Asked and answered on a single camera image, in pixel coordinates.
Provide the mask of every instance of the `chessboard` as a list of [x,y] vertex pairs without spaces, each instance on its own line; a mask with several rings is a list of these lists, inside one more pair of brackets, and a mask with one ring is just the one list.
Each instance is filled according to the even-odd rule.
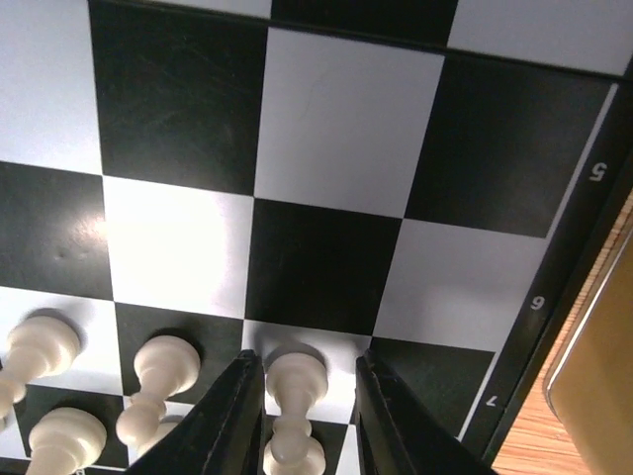
[[630,187],[633,4],[439,3],[0,3],[0,357],[35,313],[83,345],[0,472],[60,405],[108,430],[85,472],[125,470],[158,334],[202,356],[170,416],[243,348],[318,351],[328,475],[359,473],[367,348],[494,456]]

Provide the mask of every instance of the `black object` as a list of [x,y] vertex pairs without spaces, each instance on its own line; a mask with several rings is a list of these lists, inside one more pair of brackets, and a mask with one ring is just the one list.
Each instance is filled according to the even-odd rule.
[[264,369],[242,351],[191,413],[128,475],[251,475],[261,466]]
[[[356,360],[356,395],[363,475],[495,473],[445,431],[371,350]],[[263,408],[261,358],[242,351],[185,420],[126,473],[262,473]]]
[[445,431],[371,350],[356,360],[356,431],[363,475],[495,473]]

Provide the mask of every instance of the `chess piece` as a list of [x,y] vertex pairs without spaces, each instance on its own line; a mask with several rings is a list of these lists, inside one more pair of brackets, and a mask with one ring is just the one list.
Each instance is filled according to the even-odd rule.
[[103,424],[91,414],[59,408],[31,430],[27,475],[70,475],[95,463],[106,446]]
[[273,423],[271,454],[281,465],[297,465],[312,444],[312,425],[306,415],[327,393],[327,371],[313,356],[288,353],[271,364],[266,390],[281,408],[281,416]]
[[140,391],[117,421],[117,436],[135,449],[149,442],[165,416],[165,400],[191,388],[200,373],[200,356],[184,339],[157,336],[136,354]]
[[27,384],[67,371],[81,350],[77,333],[51,317],[32,317],[9,332],[0,370],[0,430],[12,406],[24,399]]
[[163,440],[170,432],[174,430],[174,428],[178,426],[177,422],[169,422],[169,423],[160,423],[158,426],[158,430],[156,433],[148,440],[146,443],[142,444],[136,452],[139,457],[145,455],[145,453],[158,444],[161,440]]
[[282,465],[273,457],[270,442],[264,449],[264,473],[266,475],[322,475],[325,471],[325,453],[320,443],[309,439],[308,453],[295,465]]

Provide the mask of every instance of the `white square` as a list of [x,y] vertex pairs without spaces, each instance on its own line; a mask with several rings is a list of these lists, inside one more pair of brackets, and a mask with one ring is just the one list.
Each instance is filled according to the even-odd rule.
[[187,7],[220,10],[222,12],[248,15],[251,17],[270,18],[272,0],[160,0],[161,3],[172,3]]
[[360,461],[358,460],[358,437],[356,426],[348,426],[340,458],[336,466],[336,475],[360,475]]
[[117,302],[243,319],[253,199],[104,178]]
[[2,159],[101,173],[88,2],[0,2],[0,63]]
[[[266,363],[278,347],[303,351],[306,346],[324,358],[327,368],[327,395],[308,411],[313,421],[348,424],[356,400],[356,358],[369,347],[371,338],[360,334],[329,332],[286,325],[244,321],[242,349],[254,349]],[[266,414],[279,416],[281,410],[268,393]]]
[[20,435],[20,427],[16,420],[16,413],[13,410],[5,418],[5,429],[0,430],[0,458],[27,459],[27,453],[24,451],[24,444]]
[[270,30],[255,196],[402,217],[442,64]]
[[[65,373],[36,379],[31,384],[123,394],[113,302],[8,287],[0,287],[0,302],[4,309],[0,335],[8,334],[26,317],[35,315],[60,316],[79,331],[82,350],[72,367]],[[5,358],[8,350],[6,339],[0,339],[0,356]]]
[[[129,396],[123,398],[123,409],[127,409],[131,406],[131,400]],[[167,406],[167,412],[165,413],[164,421],[180,422],[194,409],[193,404],[176,403],[174,401],[165,401]],[[135,448],[128,445],[128,462],[130,465],[138,460],[138,452]]]
[[460,0],[450,48],[624,74],[633,54],[633,2]]
[[545,239],[404,220],[374,336],[500,351]]

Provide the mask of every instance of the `printed number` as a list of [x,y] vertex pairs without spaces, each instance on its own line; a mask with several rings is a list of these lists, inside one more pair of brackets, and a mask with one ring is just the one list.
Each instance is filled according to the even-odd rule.
[[591,169],[592,176],[589,177],[591,181],[602,181],[604,177],[604,172],[606,171],[606,163],[597,163]]
[[541,310],[541,308],[545,305],[545,297],[534,297],[532,299],[532,305],[530,305],[530,309],[532,310]]

